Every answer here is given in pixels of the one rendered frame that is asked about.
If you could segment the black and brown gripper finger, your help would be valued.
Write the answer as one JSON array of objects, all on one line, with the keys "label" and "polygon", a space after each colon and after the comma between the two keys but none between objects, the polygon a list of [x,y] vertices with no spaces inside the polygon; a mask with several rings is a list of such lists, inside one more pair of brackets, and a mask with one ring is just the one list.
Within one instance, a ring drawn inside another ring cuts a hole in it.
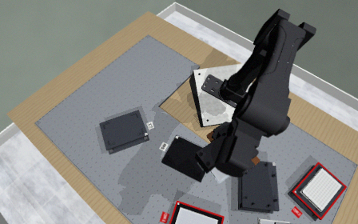
[{"label": "black and brown gripper finger", "polygon": [[213,133],[214,133],[214,132],[212,131],[212,132],[210,132],[209,134],[207,134],[207,138],[209,139],[210,142],[214,141],[214,139],[212,138],[212,134],[213,134]]},{"label": "black and brown gripper finger", "polygon": [[260,159],[256,156],[255,158],[251,159],[253,163],[256,165],[260,162]]}]

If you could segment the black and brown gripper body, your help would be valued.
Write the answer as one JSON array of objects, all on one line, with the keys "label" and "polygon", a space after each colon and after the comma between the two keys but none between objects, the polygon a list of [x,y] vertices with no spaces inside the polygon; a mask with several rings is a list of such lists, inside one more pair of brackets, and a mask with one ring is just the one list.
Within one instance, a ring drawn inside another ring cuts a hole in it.
[{"label": "black and brown gripper body", "polygon": [[[230,122],[224,122],[224,123],[222,123],[221,125],[219,125],[218,127],[216,127],[215,129],[213,129],[213,132],[214,132],[214,133],[212,134],[212,138],[215,140],[216,137],[217,137],[218,131],[221,130],[221,129],[223,129],[224,127],[226,127],[228,124],[230,124]],[[253,155],[252,155],[251,159],[255,158],[258,154],[259,154],[259,151],[258,151],[256,148],[254,148],[254,150],[253,150]],[[248,167],[248,169],[244,172],[244,174],[245,174],[247,171],[249,171],[250,169],[252,169],[254,166],[255,166],[255,164],[253,163],[252,160],[250,160],[249,167]]]}]

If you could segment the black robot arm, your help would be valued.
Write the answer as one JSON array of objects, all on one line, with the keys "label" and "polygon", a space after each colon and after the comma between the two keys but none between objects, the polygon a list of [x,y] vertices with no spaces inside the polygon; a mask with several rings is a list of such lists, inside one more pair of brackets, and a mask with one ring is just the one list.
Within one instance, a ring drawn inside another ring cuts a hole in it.
[{"label": "black robot arm", "polygon": [[261,137],[277,136],[287,129],[292,65],[296,52],[316,34],[315,27],[306,22],[296,26],[289,17],[278,9],[265,22],[254,40],[252,55],[229,80],[211,74],[205,79],[203,91],[235,108],[230,124],[196,152],[197,164],[205,173],[216,167],[229,176],[243,177]]}]

